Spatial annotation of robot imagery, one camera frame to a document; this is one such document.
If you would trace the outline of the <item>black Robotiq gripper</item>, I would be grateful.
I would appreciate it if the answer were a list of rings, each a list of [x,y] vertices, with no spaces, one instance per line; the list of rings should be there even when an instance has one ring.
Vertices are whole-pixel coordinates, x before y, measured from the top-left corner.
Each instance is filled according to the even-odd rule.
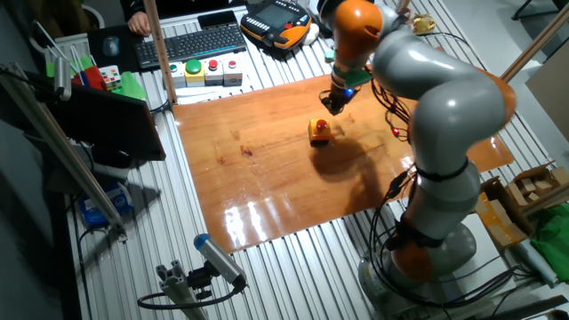
[[[337,116],[356,94],[355,88],[340,88],[333,84],[331,90],[320,92],[318,98],[333,116]]]

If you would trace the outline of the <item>person's bare hand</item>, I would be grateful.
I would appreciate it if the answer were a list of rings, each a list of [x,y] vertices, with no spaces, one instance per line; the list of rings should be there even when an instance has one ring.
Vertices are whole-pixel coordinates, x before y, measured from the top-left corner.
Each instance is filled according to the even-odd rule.
[[[128,20],[129,30],[139,36],[148,36],[151,32],[148,15],[145,12],[136,12]]]

